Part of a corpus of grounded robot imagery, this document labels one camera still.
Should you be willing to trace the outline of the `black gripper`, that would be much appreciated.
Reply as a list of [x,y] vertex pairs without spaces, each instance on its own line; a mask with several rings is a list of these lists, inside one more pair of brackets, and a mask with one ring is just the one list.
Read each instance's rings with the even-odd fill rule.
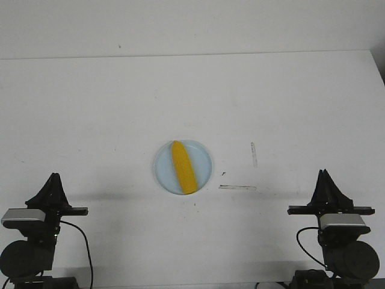
[[[352,207],[352,208],[317,208],[325,202],[324,187],[328,200],[336,207]],[[344,195],[332,180],[326,169],[320,170],[316,181],[315,190],[308,206],[289,206],[289,215],[315,215],[322,216],[324,214],[359,214],[361,216],[370,216],[374,214],[371,207],[353,207],[353,200]]]
[[[48,207],[54,204],[54,199],[52,198],[54,192],[53,185],[55,204],[60,208]],[[88,215],[87,207],[71,207],[69,205],[59,173],[52,173],[40,191],[34,197],[27,200],[25,205],[28,209],[40,210],[46,215],[53,214],[61,217]]]

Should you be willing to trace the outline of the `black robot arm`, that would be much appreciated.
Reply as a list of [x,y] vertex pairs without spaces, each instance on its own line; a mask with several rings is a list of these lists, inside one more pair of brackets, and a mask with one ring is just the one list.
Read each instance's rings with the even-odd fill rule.
[[75,277],[46,276],[52,270],[62,217],[86,216],[86,207],[69,204],[59,173],[52,173],[42,189],[25,202],[25,208],[9,208],[1,219],[16,229],[22,240],[10,243],[1,253],[1,273],[15,288],[78,288]]
[[380,269],[375,249],[359,237],[371,229],[363,216],[372,207],[357,207],[344,195],[327,170],[320,170],[310,202],[289,206],[289,215],[314,215],[317,241],[322,249],[321,270],[297,270],[288,288],[364,288]]

